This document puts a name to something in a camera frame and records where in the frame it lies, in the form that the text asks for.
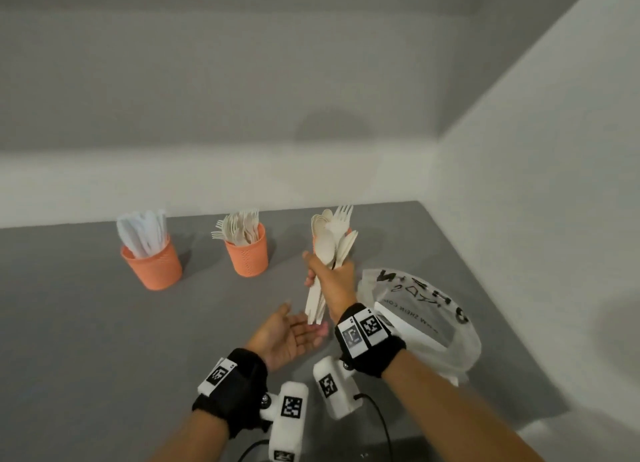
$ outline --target person's right hand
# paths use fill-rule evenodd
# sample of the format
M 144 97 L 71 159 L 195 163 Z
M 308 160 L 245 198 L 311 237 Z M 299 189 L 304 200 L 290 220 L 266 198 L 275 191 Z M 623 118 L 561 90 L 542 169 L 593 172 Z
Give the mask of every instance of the person's right hand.
M 314 279 L 318 277 L 326 305 L 329 307 L 329 315 L 337 324 L 344 311 L 357 302 L 353 262 L 349 260 L 341 267 L 329 270 L 313 253 L 305 251 L 302 258 L 309 267 L 305 286 L 311 287 Z

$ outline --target person's left hand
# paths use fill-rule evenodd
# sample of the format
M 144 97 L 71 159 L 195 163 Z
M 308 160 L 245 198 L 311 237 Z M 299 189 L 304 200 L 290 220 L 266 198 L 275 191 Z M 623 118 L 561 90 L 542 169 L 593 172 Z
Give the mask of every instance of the person's left hand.
M 307 314 L 288 315 L 290 310 L 289 304 L 278 307 L 244 346 L 262 358 L 269 372 L 320 346 L 329 334 L 326 322 L 308 325 Z

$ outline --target clear plastic bag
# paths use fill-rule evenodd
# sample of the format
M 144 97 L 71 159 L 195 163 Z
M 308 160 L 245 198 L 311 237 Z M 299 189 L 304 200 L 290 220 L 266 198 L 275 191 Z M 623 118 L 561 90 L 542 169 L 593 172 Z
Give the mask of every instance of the clear plastic bag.
M 358 300 L 377 311 L 421 361 L 454 384 L 466 379 L 480 357 L 482 344 L 462 308 L 420 277 L 393 269 L 364 270 Z

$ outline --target person's left arm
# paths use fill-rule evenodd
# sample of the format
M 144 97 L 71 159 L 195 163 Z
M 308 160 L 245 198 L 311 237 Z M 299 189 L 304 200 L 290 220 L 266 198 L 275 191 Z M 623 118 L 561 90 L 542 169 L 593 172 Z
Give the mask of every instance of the person's left arm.
M 268 372 L 320 346 L 329 333 L 327 324 L 308 325 L 306 314 L 290 315 L 290 310 L 281 305 L 244 346 L 260 356 Z M 227 421 L 196 409 L 148 462 L 215 462 L 228 439 Z

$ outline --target black cable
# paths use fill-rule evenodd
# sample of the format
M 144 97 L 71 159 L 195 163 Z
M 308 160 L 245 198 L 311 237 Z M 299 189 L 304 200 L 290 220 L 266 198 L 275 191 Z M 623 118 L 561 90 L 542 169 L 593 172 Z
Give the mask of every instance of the black cable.
M 256 447 L 258 447 L 260 445 L 268 445 L 268 444 L 269 444 L 269 439 L 268 438 L 265 438 L 264 440 L 258 440 L 257 442 L 253 442 L 251 445 L 249 445 L 249 448 L 244 451 L 244 454 L 242 454 L 240 456 L 240 458 L 238 459 L 238 462 L 242 462 L 244 460 L 244 458 L 247 457 L 249 452 L 254 450 L 254 448 L 256 448 Z
M 394 462 L 394 451 L 393 451 L 393 448 L 391 448 L 391 437 L 389 437 L 389 430 L 387 429 L 387 424 L 385 423 L 385 419 L 382 416 L 382 412 L 378 408 L 378 405 L 376 404 L 376 402 L 373 401 L 373 398 L 370 397 L 369 395 L 364 393 L 358 393 L 356 396 L 353 397 L 354 400 L 359 400 L 360 398 L 366 398 L 367 400 L 371 401 L 373 408 L 375 408 L 376 411 L 378 412 L 378 416 L 380 417 L 380 421 L 382 422 L 382 428 L 385 429 L 385 435 L 387 435 L 387 444 L 389 446 L 389 460 L 390 462 Z

